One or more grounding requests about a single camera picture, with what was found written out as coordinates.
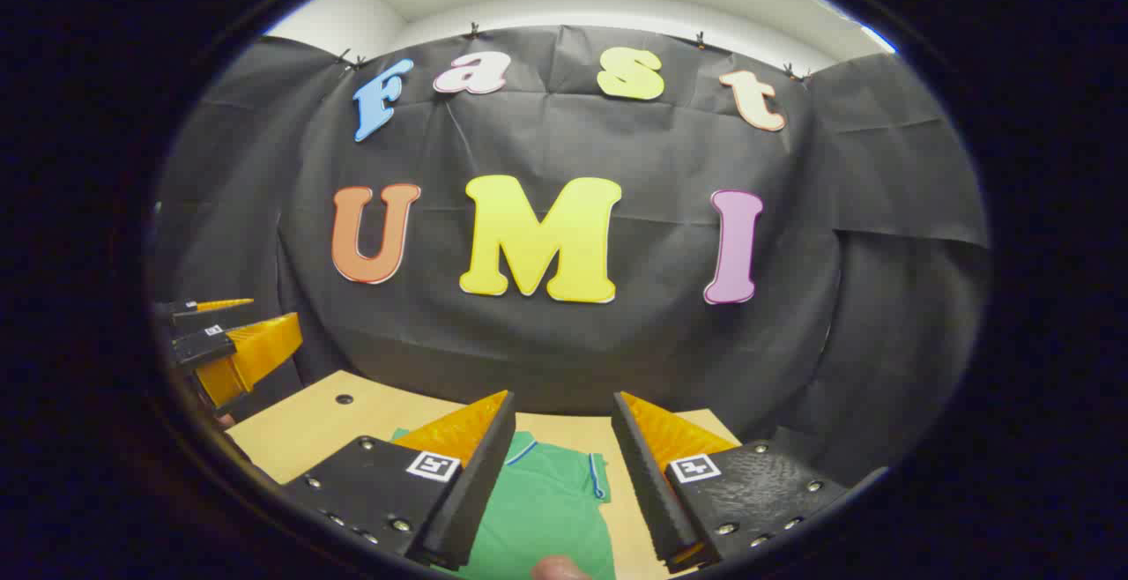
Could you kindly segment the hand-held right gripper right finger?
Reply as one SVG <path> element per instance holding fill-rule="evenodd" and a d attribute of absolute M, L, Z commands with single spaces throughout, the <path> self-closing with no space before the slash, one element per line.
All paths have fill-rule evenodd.
<path fill-rule="evenodd" d="M 628 392 L 613 395 L 613 432 L 670 572 L 785 541 L 849 495 L 769 441 L 729 441 Z"/>

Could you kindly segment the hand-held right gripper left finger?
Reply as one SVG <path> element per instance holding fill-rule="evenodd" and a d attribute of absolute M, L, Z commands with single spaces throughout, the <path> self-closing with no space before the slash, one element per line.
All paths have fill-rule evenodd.
<path fill-rule="evenodd" d="M 282 493 L 359 550 L 459 569 L 513 433 L 515 395 L 496 392 L 395 441 L 359 434 Z"/>

